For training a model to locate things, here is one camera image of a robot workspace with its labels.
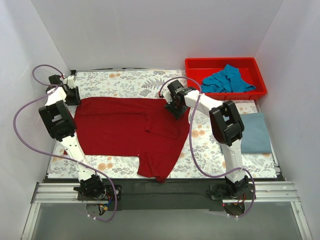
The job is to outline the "red t shirt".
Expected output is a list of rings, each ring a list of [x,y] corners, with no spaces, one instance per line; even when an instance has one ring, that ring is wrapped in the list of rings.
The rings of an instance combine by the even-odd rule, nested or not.
[[[138,175],[165,182],[189,135],[189,112],[177,119],[164,99],[88,97],[74,120],[85,155],[138,157]]]

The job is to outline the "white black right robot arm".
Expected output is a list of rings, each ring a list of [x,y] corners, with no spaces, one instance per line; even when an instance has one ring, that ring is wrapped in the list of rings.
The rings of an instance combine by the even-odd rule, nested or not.
[[[233,101],[214,100],[198,90],[180,88],[177,93],[166,90],[158,94],[166,100],[165,108],[175,117],[181,117],[188,108],[192,108],[194,117],[198,111],[210,119],[211,130],[215,140],[220,144],[226,165],[226,189],[229,196],[241,196],[249,184],[248,176],[243,170],[241,141],[245,129],[238,109]]]

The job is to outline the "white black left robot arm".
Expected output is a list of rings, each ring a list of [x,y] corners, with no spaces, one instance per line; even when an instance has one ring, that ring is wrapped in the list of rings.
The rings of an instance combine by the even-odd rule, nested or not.
[[[76,122],[68,109],[68,106],[81,104],[79,89],[59,84],[47,87],[46,93],[47,102],[38,112],[49,135],[64,147],[69,158],[76,160],[74,165],[80,186],[75,190],[88,198],[103,199],[106,188],[97,172],[90,168],[78,141]]]

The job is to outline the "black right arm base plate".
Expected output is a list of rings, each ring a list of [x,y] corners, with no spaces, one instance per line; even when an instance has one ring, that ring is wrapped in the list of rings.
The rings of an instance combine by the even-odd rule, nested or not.
[[[253,185],[250,183],[242,193],[233,193],[232,188],[224,182],[209,185],[206,194],[212,200],[252,200],[254,197]]]

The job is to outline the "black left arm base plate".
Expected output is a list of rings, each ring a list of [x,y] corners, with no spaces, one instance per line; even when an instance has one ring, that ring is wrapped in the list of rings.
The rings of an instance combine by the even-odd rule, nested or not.
[[[123,186],[120,184],[115,184],[115,193],[118,201],[122,198],[122,189]],[[110,184],[105,184],[104,189],[100,192],[94,192],[93,195],[84,195],[78,192],[77,200],[78,201],[104,201],[109,199],[115,199],[114,189]]]

